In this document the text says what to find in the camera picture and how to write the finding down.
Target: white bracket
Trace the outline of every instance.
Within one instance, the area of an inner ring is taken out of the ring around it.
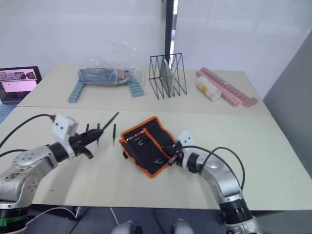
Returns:
[[[194,139],[189,131],[184,131],[175,138],[177,141],[180,141],[182,146],[186,145],[195,145]],[[189,160],[190,154],[194,150],[191,148],[183,149],[183,161],[182,167],[187,168],[187,161]]]
[[[77,126],[78,123],[73,118],[57,114],[52,127],[56,141],[64,147],[69,159],[75,157],[75,153],[69,144],[69,137],[75,135]]]

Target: gray wall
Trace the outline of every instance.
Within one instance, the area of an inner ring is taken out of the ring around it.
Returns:
[[[312,32],[264,102],[312,177]]]

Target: laptop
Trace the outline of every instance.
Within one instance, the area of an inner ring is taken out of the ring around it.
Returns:
[[[38,67],[0,68],[0,123],[41,80]]]

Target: wire rack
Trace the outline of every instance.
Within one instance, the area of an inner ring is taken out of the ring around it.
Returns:
[[[157,99],[187,94],[182,53],[150,56],[149,82]]]

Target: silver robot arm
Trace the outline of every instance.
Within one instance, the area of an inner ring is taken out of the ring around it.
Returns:
[[[28,210],[39,183],[59,162],[80,154],[93,157],[85,146],[98,140],[103,129],[77,134],[77,125],[70,117],[56,115],[52,131],[57,142],[19,154],[11,167],[0,174],[0,234],[26,232]]]
[[[207,155],[191,153],[187,167],[191,172],[198,171]],[[200,172],[210,185],[214,197],[225,216],[227,234],[262,234],[255,217],[249,211],[236,177],[217,157],[211,155]]]

